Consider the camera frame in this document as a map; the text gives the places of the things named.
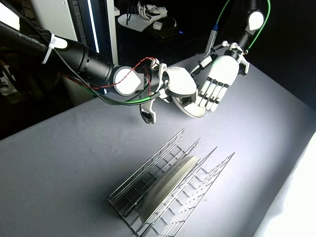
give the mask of led light strip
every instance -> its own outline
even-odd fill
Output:
[[[89,15],[90,15],[90,21],[92,25],[92,32],[93,32],[93,38],[94,38],[94,43],[95,43],[95,49],[99,53],[99,44],[98,44],[98,39],[97,39],[97,34],[95,32],[95,26],[94,26],[94,19],[93,19],[93,13],[92,13],[92,7],[91,7],[91,0],[88,1],[88,8],[89,8]]]

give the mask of tabletop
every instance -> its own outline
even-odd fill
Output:
[[[184,149],[202,138],[192,155],[235,155],[178,236],[253,236],[316,130],[316,113],[254,66],[203,118],[153,109],[148,125],[137,106],[94,99],[0,141],[0,235],[133,236],[107,197],[185,128]]]

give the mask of red wire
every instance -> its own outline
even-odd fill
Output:
[[[121,82],[128,76],[128,74],[130,74],[131,71],[135,70],[135,69],[136,69],[142,62],[144,62],[146,59],[153,60],[153,59],[155,59],[155,58],[153,58],[153,57],[146,57],[146,58],[143,58],[142,60],[140,60],[140,61],[135,65],[135,67],[133,67],[133,68],[126,74],[126,76],[123,77],[122,80],[120,80],[118,83],[114,83],[114,84],[112,84],[112,85],[103,85],[103,86],[99,86],[99,87],[92,87],[92,86],[87,86],[87,85],[85,85],[85,84],[82,84],[82,83],[80,83],[80,82],[78,82],[78,81],[76,81],[76,80],[74,80],[74,79],[72,79],[72,78],[70,78],[70,77],[68,77],[68,76],[66,76],[66,75],[63,75],[63,76],[64,76],[65,78],[69,79],[69,80],[72,80],[72,81],[76,82],[76,83],[79,84],[79,85],[84,86],[85,88],[88,88],[88,89],[101,89],[101,88],[105,88],[105,87],[111,87],[111,86],[114,86],[114,85],[117,85],[117,84],[121,83]]]

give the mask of white zip tie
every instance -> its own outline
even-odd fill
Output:
[[[45,64],[48,61],[48,58],[50,56],[51,51],[55,48],[55,44],[56,44],[55,34],[51,33],[51,38],[50,38],[50,43],[48,45],[48,50],[47,50],[47,53],[44,57],[44,60],[42,61],[43,64]]]

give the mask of metal wire dish rack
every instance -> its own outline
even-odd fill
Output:
[[[180,184],[164,199],[146,223],[140,220],[140,209],[147,191],[178,160],[186,157],[201,140],[186,151],[179,147],[184,129],[170,139],[145,164],[133,173],[110,196],[109,201],[138,237],[176,236],[234,153],[213,169],[205,162],[212,150],[191,169]]]

